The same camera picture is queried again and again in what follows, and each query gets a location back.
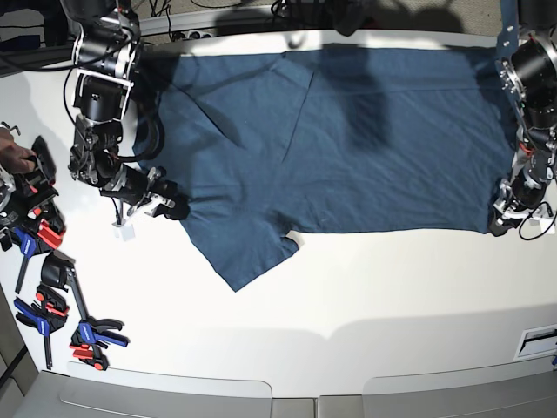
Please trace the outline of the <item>person hand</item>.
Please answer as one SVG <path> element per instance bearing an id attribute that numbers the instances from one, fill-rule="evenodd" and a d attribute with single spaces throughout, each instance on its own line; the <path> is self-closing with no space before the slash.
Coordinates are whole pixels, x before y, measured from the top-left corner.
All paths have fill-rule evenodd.
<path id="1" fill-rule="evenodd" d="M 11 174 L 26 174 L 33 172 L 36 163 L 32 158 L 36 154 L 18 145 L 12 134 L 5 128 L 0 132 L 0 160 L 1 166 Z"/>

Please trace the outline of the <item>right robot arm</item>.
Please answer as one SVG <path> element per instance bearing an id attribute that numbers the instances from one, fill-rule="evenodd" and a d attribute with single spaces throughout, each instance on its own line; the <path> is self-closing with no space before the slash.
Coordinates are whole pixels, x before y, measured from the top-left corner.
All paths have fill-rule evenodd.
<path id="1" fill-rule="evenodd" d="M 137 156 L 122 156 L 125 113 L 132 80 L 143 49 L 137 14 L 129 1 L 64 1 L 66 16 L 79 28 L 72 64 L 77 70 L 76 116 L 69 170 L 75 180 L 98 189 L 100 195 L 152 217 L 182 220 L 189 213 L 187 198 L 164 179 L 161 167 L 141 171 L 133 163 L 149 158 L 158 139 L 152 119 L 148 147 Z"/>

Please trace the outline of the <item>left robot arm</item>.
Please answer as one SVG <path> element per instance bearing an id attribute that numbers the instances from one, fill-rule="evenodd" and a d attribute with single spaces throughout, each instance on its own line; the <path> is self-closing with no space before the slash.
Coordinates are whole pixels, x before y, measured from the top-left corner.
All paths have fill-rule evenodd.
<path id="1" fill-rule="evenodd" d="M 517 151 L 489 231 L 499 237 L 532 222 L 554 233 L 556 211 L 544 198 L 556 180 L 556 3 L 503 1 L 500 8 L 495 64 L 517 120 Z"/>

